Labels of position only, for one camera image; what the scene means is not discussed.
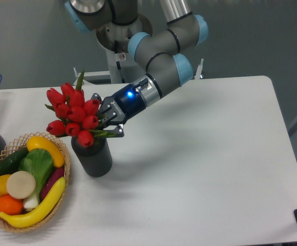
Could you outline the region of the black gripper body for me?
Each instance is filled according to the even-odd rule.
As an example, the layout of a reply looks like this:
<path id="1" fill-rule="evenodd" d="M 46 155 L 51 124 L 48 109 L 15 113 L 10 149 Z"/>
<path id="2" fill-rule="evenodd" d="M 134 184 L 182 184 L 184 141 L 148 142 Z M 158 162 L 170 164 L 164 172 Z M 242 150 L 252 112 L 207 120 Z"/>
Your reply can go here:
<path id="1" fill-rule="evenodd" d="M 129 84 L 103 99 L 98 110 L 98 115 L 104 116 L 101 119 L 102 126 L 125 124 L 146 109 L 144 99 L 135 89 L 135 85 Z"/>

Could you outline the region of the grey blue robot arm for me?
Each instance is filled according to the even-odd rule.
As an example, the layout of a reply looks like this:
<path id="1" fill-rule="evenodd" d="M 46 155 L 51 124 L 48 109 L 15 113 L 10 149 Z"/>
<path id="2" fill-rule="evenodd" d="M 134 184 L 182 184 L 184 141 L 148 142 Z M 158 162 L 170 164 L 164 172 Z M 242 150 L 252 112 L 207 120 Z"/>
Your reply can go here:
<path id="1" fill-rule="evenodd" d="M 187 1 L 161 1 L 167 29 L 152 33 L 137 1 L 66 1 L 65 8 L 82 32 L 95 31 L 110 55 L 111 80 L 125 87 L 101 101 L 97 137 L 122 137 L 123 124 L 193 78 L 182 52 L 208 36 L 204 18 Z"/>

